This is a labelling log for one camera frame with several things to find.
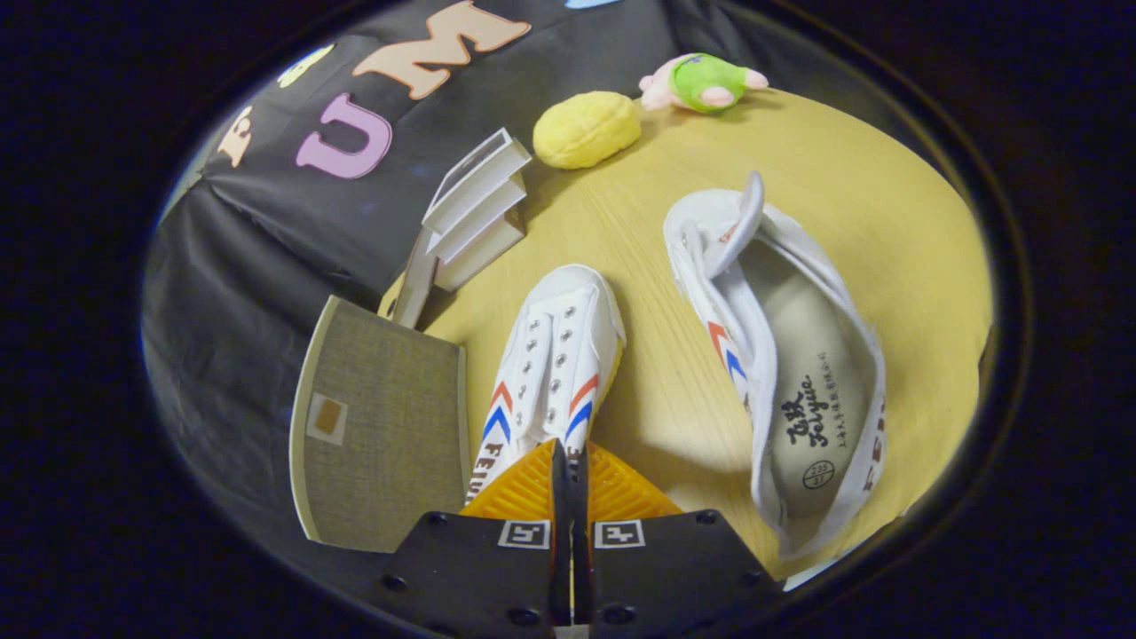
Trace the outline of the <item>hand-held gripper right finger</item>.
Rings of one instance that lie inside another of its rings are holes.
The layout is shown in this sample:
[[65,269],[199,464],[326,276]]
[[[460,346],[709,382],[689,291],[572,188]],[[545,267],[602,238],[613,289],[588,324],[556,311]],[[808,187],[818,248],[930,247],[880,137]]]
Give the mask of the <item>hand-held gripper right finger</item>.
[[684,511],[588,443],[575,478],[573,621],[592,636],[735,636],[771,619],[783,588],[717,509]]

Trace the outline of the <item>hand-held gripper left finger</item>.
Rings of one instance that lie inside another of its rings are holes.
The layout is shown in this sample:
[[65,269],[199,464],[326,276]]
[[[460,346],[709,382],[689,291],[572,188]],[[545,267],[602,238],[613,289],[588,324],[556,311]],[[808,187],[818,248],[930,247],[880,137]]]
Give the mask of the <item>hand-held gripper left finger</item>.
[[423,634],[552,636],[571,624],[563,445],[516,462],[462,513],[421,515],[377,580],[377,605]]

